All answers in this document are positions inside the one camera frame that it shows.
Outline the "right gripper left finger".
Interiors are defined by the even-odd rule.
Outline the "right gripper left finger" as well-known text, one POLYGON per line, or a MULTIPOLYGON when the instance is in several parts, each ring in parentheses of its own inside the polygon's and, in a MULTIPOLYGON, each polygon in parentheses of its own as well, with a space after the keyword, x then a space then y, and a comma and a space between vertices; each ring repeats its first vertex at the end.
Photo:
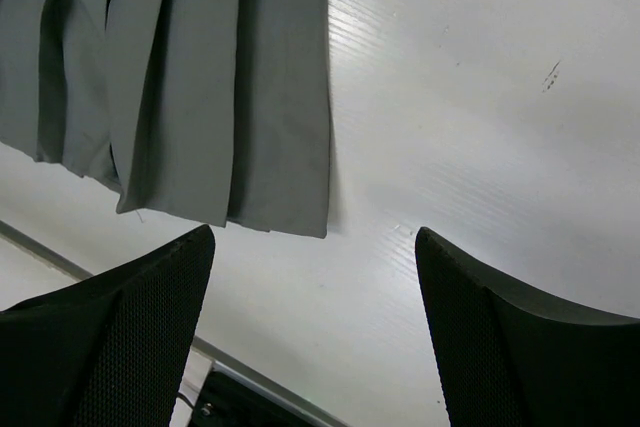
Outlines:
POLYGON ((214 252, 200 226, 2 311, 2 425, 169 425, 214 252))

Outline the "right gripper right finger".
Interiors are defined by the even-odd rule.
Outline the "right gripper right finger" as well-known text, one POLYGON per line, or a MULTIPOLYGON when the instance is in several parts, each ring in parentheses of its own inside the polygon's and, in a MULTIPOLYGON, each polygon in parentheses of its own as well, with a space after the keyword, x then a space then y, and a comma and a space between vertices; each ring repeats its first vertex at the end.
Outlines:
POLYGON ((546 293, 426 227, 415 255, 451 425, 638 425, 638 319, 546 293))

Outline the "grey pleated skirt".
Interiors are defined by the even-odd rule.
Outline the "grey pleated skirt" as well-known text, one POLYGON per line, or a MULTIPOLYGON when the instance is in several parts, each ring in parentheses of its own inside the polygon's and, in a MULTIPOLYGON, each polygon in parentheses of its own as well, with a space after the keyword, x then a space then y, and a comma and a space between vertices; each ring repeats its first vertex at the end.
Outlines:
POLYGON ((1 0, 1 141, 117 209, 322 238, 328 0, 1 0))

